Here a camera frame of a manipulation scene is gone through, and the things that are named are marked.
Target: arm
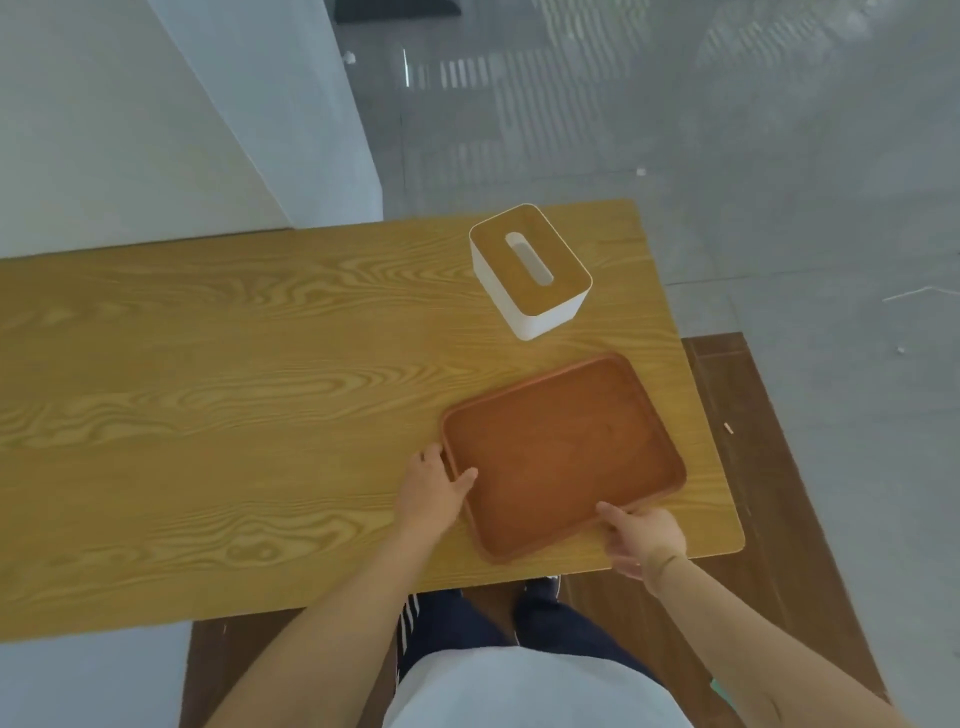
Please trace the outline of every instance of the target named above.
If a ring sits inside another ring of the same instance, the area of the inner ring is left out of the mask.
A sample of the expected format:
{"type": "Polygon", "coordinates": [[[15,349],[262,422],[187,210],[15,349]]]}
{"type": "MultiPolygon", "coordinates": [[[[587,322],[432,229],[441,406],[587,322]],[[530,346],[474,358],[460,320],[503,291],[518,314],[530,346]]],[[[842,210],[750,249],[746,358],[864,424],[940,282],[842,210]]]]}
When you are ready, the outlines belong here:
{"type": "Polygon", "coordinates": [[[390,533],[370,562],[294,619],[224,699],[207,728],[353,728],[434,546],[476,479],[451,483],[439,445],[416,453],[390,533]]]}
{"type": "Polygon", "coordinates": [[[896,710],[787,635],[687,560],[667,511],[600,503],[615,569],[642,578],[750,728],[909,728],[896,710]]]}

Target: tray rim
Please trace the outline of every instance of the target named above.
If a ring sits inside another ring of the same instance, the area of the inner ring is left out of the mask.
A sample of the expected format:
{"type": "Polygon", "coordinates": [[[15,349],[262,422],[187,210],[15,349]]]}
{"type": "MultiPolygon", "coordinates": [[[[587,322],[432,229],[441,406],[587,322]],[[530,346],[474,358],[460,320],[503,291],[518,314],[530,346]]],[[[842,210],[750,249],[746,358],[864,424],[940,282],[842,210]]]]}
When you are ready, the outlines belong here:
{"type": "MultiPolygon", "coordinates": [[[[635,392],[639,394],[639,397],[637,398],[637,403],[643,407],[643,409],[646,411],[646,414],[651,417],[652,421],[655,422],[656,427],[654,428],[654,430],[657,433],[657,437],[660,440],[660,444],[664,446],[664,449],[667,450],[668,452],[668,456],[670,457],[670,459],[674,461],[674,464],[677,466],[676,467],[677,475],[675,478],[676,482],[671,482],[665,488],[663,488],[660,491],[657,491],[651,496],[637,498],[635,500],[629,501],[627,503],[622,503],[622,504],[614,503],[613,505],[623,508],[624,510],[633,510],[640,506],[647,505],[649,503],[653,503],[663,498],[672,496],[678,491],[680,491],[683,488],[683,486],[686,484],[686,478],[687,478],[686,463],[684,462],[684,459],[681,457],[680,452],[677,450],[677,446],[673,442],[673,438],[670,437],[670,433],[667,431],[666,426],[663,424],[663,420],[660,418],[660,413],[657,411],[657,408],[654,406],[653,401],[650,399],[650,395],[647,392],[646,388],[643,386],[643,382],[640,381],[640,377],[636,373],[636,370],[634,369],[634,365],[631,364],[630,359],[628,359],[622,353],[614,352],[614,351],[599,353],[587,359],[582,359],[580,361],[575,361],[570,364],[565,364],[562,367],[559,367],[558,369],[553,369],[548,372],[542,372],[538,375],[529,376],[525,379],[522,379],[521,381],[514,382],[513,384],[508,384],[504,387],[491,390],[490,392],[486,392],[484,394],[476,395],[475,397],[471,397],[469,399],[460,401],[456,404],[449,406],[446,410],[444,410],[443,414],[440,417],[440,437],[441,437],[441,444],[443,445],[443,448],[444,448],[444,455],[446,457],[447,462],[449,463],[450,469],[453,471],[452,473],[453,477],[454,478],[459,477],[461,473],[461,469],[457,466],[456,458],[452,450],[450,449],[449,439],[447,438],[447,434],[446,434],[446,423],[447,423],[447,420],[452,415],[456,414],[462,409],[467,409],[469,407],[472,407],[473,405],[478,404],[479,402],[487,401],[487,400],[495,400],[497,398],[509,395],[517,389],[526,389],[527,387],[530,387],[530,386],[536,386],[537,384],[540,384],[541,382],[547,379],[551,379],[556,376],[563,376],[572,371],[576,371],[578,369],[584,369],[588,366],[592,366],[601,361],[607,361],[607,360],[613,361],[617,366],[621,368],[625,368],[626,371],[629,373],[630,384],[632,388],[635,390],[635,392]]],[[[519,546],[518,548],[515,548],[514,550],[509,551],[507,553],[493,553],[483,543],[483,540],[480,537],[480,533],[477,530],[476,519],[473,516],[473,511],[470,508],[470,504],[469,504],[469,494],[467,494],[467,497],[464,498],[463,512],[464,512],[465,518],[467,519],[467,523],[469,525],[468,530],[470,532],[470,538],[473,541],[474,547],[477,549],[480,555],[483,556],[484,559],[496,565],[506,564],[508,562],[514,561],[515,559],[521,556],[526,556],[535,551],[539,551],[542,548],[556,544],[560,541],[563,541],[564,539],[569,538],[575,533],[578,533],[581,530],[600,522],[600,517],[593,515],[581,521],[573,523],[571,526],[568,526],[567,528],[564,528],[561,531],[557,531],[553,534],[550,534],[549,536],[532,541],[529,544],[519,546]]]]}

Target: person's left arm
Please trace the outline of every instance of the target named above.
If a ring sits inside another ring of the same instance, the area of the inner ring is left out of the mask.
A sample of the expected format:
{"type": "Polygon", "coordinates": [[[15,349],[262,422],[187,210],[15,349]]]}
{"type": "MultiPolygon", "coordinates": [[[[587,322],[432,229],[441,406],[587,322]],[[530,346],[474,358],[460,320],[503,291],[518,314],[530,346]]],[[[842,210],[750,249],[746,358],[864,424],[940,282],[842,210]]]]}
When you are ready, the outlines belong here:
{"type": "Polygon", "coordinates": [[[353,728],[400,610],[476,475],[451,483],[436,444],[411,457],[394,524],[370,562],[290,622],[206,728],[353,728]]]}

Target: wooden table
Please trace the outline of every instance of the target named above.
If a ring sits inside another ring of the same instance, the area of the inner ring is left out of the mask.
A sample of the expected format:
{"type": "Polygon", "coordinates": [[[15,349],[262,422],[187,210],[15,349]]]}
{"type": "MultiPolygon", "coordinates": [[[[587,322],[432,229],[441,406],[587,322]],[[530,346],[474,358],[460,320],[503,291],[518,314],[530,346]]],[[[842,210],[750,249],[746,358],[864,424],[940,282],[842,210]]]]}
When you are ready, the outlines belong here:
{"type": "MultiPolygon", "coordinates": [[[[633,204],[545,212],[594,285],[531,342],[473,276],[483,216],[0,261],[0,639],[306,604],[383,537],[445,407],[610,349],[686,462],[691,554],[740,549],[633,204]]],[[[458,524],[420,585],[606,565],[590,531],[494,567],[458,524]]]]}

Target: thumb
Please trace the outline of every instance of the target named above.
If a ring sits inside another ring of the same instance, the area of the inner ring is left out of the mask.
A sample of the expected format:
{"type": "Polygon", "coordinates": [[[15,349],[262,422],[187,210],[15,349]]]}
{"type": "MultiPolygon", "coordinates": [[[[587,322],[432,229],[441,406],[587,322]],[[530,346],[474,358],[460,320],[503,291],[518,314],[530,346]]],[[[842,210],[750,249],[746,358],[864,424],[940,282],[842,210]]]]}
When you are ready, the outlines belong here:
{"type": "Polygon", "coordinates": [[[476,482],[478,474],[479,471],[476,468],[467,468],[460,473],[460,477],[453,481],[453,490],[461,496],[465,496],[473,487],[473,483],[476,482]]]}
{"type": "Polygon", "coordinates": [[[597,515],[617,530],[625,527],[631,518],[630,514],[626,511],[617,508],[615,505],[610,505],[603,500],[597,503],[597,515]]]}

